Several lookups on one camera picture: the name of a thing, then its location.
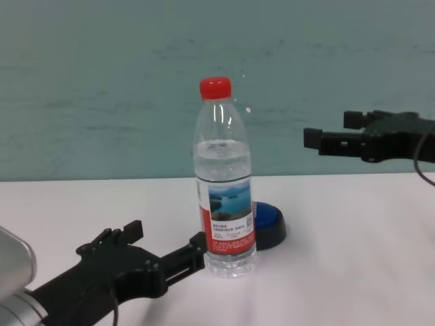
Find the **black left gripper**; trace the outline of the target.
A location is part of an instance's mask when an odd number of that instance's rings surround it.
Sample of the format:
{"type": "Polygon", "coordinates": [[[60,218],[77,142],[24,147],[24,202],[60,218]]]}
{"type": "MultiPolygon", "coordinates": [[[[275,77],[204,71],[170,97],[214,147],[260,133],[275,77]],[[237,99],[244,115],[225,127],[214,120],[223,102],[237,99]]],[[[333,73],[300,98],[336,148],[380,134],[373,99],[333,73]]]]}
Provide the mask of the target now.
{"type": "Polygon", "coordinates": [[[123,229],[104,229],[75,252],[81,261],[31,292],[47,312],[43,325],[96,325],[120,304],[137,298],[158,298],[167,287],[205,268],[206,234],[160,258],[132,245],[143,238],[142,222],[123,229]]]}

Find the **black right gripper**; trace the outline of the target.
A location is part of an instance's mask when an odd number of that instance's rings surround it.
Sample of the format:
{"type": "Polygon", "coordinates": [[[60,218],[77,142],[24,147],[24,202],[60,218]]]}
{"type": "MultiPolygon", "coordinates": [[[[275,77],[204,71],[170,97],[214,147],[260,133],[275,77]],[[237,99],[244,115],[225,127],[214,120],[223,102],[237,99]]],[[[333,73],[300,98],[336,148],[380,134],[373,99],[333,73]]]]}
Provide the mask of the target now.
{"type": "Polygon", "coordinates": [[[320,156],[361,156],[363,161],[369,163],[393,159],[411,160],[422,136],[427,134],[428,138],[422,145],[418,158],[423,162],[434,162],[434,121],[424,119],[418,113],[345,111],[343,127],[364,128],[364,131],[361,134],[305,128],[304,147],[318,150],[320,156]]]}

